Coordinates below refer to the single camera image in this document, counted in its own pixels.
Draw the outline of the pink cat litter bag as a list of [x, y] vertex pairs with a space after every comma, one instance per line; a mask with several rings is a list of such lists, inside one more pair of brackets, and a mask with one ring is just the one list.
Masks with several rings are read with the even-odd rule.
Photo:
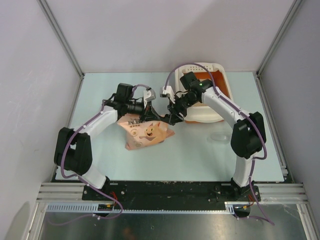
[[167, 138], [175, 135], [169, 124], [163, 121], [142, 121], [137, 114], [126, 114], [117, 124], [126, 131], [127, 150], [137, 150], [144, 147], [163, 143]]

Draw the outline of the cream orange litter box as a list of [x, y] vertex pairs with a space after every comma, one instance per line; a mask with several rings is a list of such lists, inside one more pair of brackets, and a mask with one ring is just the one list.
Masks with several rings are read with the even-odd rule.
[[[180, 78], [189, 72], [193, 72], [195, 77], [203, 84], [205, 80], [215, 83], [217, 91], [225, 98], [233, 100], [233, 94], [227, 78], [227, 74], [222, 65], [218, 63], [198, 62], [186, 64], [178, 67], [174, 71], [175, 91], [178, 97], [186, 93]], [[224, 120], [219, 113], [225, 113], [227, 104], [223, 100], [218, 100], [218, 95], [213, 88], [208, 89], [209, 93], [203, 96], [202, 102], [197, 102], [186, 110], [184, 121], [187, 123], [216, 123]]]

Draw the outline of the clear plastic scoop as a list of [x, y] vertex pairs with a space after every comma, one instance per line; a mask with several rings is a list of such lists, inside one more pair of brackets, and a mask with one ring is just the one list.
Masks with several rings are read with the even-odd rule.
[[230, 140], [230, 135], [225, 132], [213, 132], [210, 135], [210, 139], [218, 142], [228, 142]]

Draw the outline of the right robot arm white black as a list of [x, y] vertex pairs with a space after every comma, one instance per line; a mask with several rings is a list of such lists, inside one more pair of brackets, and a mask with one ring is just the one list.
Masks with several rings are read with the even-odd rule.
[[232, 128], [230, 146], [236, 154], [235, 172], [230, 184], [222, 186], [221, 193], [227, 193], [237, 201], [242, 201], [253, 190], [253, 172], [257, 153], [263, 151], [261, 160], [267, 158], [266, 131], [261, 113], [244, 111], [228, 98], [215, 84], [214, 77], [199, 80], [193, 72], [180, 78], [184, 87], [181, 96], [172, 91], [165, 83], [160, 91], [163, 98], [169, 99], [169, 124], [173, 125], [184, 120], [187, 110], [195, 103], [201, 102], [216, 111]]

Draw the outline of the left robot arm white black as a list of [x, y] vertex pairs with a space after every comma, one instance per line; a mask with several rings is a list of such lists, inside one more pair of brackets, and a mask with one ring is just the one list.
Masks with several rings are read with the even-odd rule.
[[93, 194], [100, 200], [110, 196], [109, 178], [93, 164], [92, 139], [126, 114], [145, 117], [152, 110], [155, 91], [147, 86], [142, 100], [134, 98], [140, 85], [120, 83], [115, 93], [103, 99], [99, 111], [85, 123], [76, 128], [63, 127], [58, 132], [54, 163], [60, 167], [64, 179], [78, 178], [93, 188]]

